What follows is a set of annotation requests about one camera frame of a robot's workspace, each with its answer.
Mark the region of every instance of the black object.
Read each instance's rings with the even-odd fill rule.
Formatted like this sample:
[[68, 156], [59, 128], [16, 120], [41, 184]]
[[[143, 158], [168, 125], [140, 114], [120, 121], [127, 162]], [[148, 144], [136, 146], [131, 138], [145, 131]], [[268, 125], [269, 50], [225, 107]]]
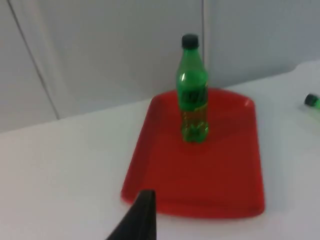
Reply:
[[308, 96], [306, 96], [305, 100], [304, 100], [304, 104], [308, 105], [310, 107], [314, 107], [318, 101], [318, 97], [314, 94], [308, 94]]
[[198, 36], [195, 34], [186, 34], [182, 37], [182, 48], [183, 49], [197, 49], [199, 47]]
[[156, 239], [156, 192], [143, 190], [106, 240]]

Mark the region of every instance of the cabinet door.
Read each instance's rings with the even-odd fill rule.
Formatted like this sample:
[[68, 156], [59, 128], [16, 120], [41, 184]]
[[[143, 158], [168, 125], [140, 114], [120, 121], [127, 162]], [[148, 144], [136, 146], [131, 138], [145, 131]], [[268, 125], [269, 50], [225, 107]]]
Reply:
[[320, 58], [319, 0], [203, 0], [211, 84], [292, 71]]
[[200, 0], [11, 2], [62, 117], [175, 88], [182, 35], [202, 42]]
[[0, 133], [56, 120], [12, 16], [0, 0]]

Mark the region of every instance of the bottle label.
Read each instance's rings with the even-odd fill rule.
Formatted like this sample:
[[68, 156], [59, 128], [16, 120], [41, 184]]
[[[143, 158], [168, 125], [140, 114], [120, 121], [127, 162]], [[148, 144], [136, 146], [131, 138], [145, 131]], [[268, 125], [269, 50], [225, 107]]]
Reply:
[[178, 103], [180, 110], [193, 112], [205, 107], [208, 103], [208, 87], [205, 85], [199, 88], [178, 87]]

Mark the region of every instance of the soda bottle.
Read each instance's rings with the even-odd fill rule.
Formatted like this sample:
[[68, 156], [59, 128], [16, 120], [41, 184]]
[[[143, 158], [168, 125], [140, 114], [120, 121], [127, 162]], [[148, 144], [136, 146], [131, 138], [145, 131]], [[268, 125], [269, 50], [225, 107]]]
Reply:
[[181, 133], [186, 142], [201, 143], [209, 132], [207, 122], [208, 73], [201, 60], [195, 34], [182, 37], [183, 54], [176, 73]]

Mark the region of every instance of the plastic bottle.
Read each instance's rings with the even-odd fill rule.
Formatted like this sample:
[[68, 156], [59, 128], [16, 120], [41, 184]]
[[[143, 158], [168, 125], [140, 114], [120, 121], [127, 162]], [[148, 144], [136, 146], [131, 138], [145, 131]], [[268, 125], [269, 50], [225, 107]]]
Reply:
[[183, 55], [176, 73], [176, 90], [182, 118], [183, 140], [201, 143], [209, 132], [208, 73], [198, 47], [197, 35], [186, 34], [182, 37]]

